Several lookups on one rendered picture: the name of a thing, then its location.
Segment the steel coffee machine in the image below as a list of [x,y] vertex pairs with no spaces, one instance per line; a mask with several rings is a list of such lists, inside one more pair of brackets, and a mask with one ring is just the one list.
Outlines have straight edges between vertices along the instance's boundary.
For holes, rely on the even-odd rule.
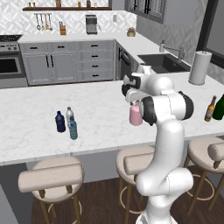
[[86,31],[87,31],[87,34],[97,33],[97,16],[96,15],[86,15]]

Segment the silver tap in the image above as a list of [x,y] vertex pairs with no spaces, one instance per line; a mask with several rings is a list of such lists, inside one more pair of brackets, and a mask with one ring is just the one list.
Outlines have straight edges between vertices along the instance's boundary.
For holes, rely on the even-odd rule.
[[184,47],[180,47],[179,49],[175,49],[175,48],[171,48],[171,47],[165,47],[165,49],[167,50],[173,50],[178,52],[178,62],[182,62],[182,60],[185,58],[185,48]]

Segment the clear plastic bottle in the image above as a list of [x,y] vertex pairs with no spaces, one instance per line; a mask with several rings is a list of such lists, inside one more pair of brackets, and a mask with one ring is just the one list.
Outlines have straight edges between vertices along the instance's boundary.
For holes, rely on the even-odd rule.
[[74,112],[71,110],[70,107],[68,107],[66,111],[66,120],[67,120],[67,127],[70,127],[70,123],[74,120]]

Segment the hanging kitchen spoon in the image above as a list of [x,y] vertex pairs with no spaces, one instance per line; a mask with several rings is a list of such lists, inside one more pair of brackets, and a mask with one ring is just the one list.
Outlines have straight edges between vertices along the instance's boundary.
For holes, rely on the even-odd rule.
[[49,30],[52,31],[52,22],[51,22],[51,14],[47,14],[48,15],[48,19],[49,19]]

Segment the pink plastic bottle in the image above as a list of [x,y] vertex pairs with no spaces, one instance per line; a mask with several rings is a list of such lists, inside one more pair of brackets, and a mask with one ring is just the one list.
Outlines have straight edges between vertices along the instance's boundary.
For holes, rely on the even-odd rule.
[[143,118],[141,117],[138,103],[132,102],[130,104],[129,123],[134,126],[139,126],[143,123]]

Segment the dark sink basin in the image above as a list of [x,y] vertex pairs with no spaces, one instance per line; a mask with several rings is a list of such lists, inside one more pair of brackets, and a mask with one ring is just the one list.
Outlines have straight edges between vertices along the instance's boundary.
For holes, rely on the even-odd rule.
[[156,74],[189,72],[191,67],[169,53],[139,55],[143,65],[151,66]]

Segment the grey wall cupboards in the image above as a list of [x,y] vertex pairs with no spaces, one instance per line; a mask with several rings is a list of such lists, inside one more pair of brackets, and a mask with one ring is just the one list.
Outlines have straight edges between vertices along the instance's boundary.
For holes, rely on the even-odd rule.
[[124,9],[163,25],[185,25],[194,19],[198,0],[125,0]]

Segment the grey base cupboard run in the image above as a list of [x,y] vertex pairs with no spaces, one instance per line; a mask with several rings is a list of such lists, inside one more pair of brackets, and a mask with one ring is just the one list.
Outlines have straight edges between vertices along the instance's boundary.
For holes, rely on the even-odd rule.
[[30,85],[114,79],[112,40],[30,42],[19,45]]

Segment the black framed window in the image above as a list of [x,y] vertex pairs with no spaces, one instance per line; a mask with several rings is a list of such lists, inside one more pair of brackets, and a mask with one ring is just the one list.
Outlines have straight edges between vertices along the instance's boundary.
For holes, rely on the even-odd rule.
[[208,0],[196,50],[210,52],[211,62],[224,69],[224,0]]

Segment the beige cushioned bar stool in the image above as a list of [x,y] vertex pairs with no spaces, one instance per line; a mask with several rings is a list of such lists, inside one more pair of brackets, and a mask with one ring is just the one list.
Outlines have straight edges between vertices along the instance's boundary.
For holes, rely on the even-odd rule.
[[31,171],[18,176],[21,193],[31,192],[40,202],[46,224],[52,224],[49,213],[57,217],[54,205],[73,199],[76,220],[81,224],[81,203],[77,193],[84,179],[84,168],[76,157],[58,157],[39,161]]
[[118,151],[115,160],[116,171],[119,175],[119,204],[125,210],[124,224],[129,223],[130,214],[141,212],[130,210],[131,190],[136,185],[136,178],[153,159],[152,146],[126,148]]
[[202,174],[199,176],[199,183],[196,187],[195,194],[192,196],[187,211],[188,214],[193,210],[207,173],[211,172],[222,175],[216,190],[207,198],[207,200],[210,200],[208,209],[211,210],[224,186],[224,140],[213,136],[191,140],[187,145],[187,154],[184,163],[185,168],[189,165],[190,161],[202,170]]

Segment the teal plastic bottle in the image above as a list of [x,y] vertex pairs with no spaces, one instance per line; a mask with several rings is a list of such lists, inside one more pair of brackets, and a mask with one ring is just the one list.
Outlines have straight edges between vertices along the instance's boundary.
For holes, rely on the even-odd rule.
[[69,131],[70,131],[70,138],[75,140],[78,137],[77,123],[72,116],[70,117]]

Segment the dark green glass bottle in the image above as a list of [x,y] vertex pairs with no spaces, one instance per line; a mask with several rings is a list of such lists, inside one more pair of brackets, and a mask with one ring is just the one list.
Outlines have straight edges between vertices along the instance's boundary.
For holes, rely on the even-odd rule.
[[213,111],[213,119],[221,120],[224,116],[224,94],[217,101],[214,111]]

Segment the dark wooden wall shelf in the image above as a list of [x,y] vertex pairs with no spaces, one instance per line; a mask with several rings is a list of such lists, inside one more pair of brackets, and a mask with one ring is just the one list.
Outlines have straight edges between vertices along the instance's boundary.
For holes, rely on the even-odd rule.
[[111,7],[24,7],[22,11],[112,11]]

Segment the brown glass bottle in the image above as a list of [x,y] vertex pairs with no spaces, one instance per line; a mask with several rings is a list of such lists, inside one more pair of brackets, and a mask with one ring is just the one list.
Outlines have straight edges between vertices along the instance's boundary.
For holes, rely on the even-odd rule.
[[206,122],[209,122],[213,116],[215,101],[216,101],[216,96],[214,95],[213,99],[211,100],[211,103],[208,105],[207,110],[206,110],[206,114],[205,114],[205,118],[204,118],[204,120]]

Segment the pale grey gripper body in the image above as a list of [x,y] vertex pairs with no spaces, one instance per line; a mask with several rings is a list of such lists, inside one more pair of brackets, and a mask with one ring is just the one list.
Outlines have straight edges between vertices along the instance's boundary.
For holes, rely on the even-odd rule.
[[126,102],[136,102],[141,101],[144,97],[148,97],[149,95],[145,92],[142,92],[138,89],[131,88],[128,90],[125,100]]

